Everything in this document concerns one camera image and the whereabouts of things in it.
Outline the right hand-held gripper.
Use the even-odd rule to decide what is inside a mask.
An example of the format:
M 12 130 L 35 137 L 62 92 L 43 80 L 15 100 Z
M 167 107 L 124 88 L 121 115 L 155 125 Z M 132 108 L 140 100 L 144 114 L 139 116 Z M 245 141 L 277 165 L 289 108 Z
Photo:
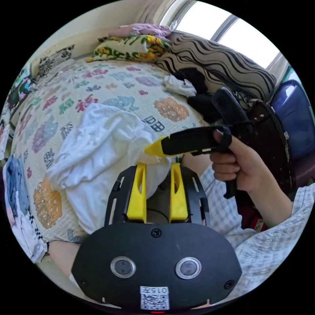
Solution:
M 229 126 L 198 127 L 162 137 L 146 147 L 144 152 L 156 157 L 171 157 L 184 153 L 201 155 L 210 151 L 226 153 L 229 152 L 231 142 Z

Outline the person's right hand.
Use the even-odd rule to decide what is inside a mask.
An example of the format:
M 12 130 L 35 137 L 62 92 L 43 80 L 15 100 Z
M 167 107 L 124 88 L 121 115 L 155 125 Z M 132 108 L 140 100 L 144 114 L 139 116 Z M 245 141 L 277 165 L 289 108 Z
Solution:
M 229 153 L 212 153 L 210 159 L 217 180 L 237 180 L 237 189 L 253 198 L 282 191 L 256 151 L 232 136 Z

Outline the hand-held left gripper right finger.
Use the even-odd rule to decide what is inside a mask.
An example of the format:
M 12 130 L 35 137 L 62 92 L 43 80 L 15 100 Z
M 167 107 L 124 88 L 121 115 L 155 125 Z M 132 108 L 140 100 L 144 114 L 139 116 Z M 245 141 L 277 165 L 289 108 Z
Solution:
M 186 202 L 185 186 L 179 163 L 171 165 L 170 207 L 169 222 L 186 221 L 188 209 Z

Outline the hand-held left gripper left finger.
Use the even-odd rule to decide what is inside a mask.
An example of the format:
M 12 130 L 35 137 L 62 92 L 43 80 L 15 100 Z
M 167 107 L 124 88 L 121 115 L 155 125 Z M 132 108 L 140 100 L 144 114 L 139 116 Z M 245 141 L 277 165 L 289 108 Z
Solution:
M 132 190 L 127 208 L 127 218 L 130 221 L 146 221 L 146 164 L 139 163 L 136 166 Z

